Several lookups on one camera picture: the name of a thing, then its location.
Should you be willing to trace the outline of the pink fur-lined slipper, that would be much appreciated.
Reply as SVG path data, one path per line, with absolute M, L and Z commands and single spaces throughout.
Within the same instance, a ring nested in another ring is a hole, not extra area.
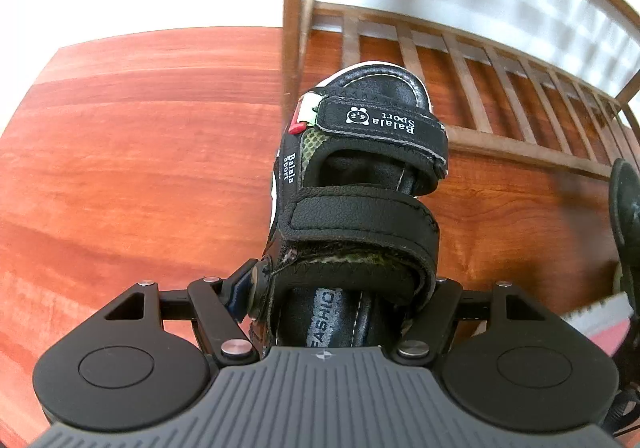
M 631 316 L 632 307 L 627 294 L 618 292 L 568 312 L 562 319 L 613 357 L 629 333 Z

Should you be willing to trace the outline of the black Balala sport sandal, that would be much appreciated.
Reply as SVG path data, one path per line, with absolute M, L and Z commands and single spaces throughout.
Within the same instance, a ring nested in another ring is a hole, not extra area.
M 447 173 L 444 124 L 407 69 L 360 62 L 300 96 L 273 164 L 254 341 L 395 344 L 435 289 L 439 226 L 422 199 Z

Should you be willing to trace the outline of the wooden shoe rack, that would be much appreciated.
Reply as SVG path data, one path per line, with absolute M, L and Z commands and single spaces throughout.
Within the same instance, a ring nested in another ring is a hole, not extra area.
M 426 83 L 451 149 L 607 179 L 616 159 L 639 163 L 639 122 L 630 101 L 637 75 L 615 95 L 522 50 L 446 24 L 373 8 L 283 0 L 285 123 L 297 101 L 306 53 L 320 21 L 337 30 L 330 54 L 348 67 L 398 58 Z

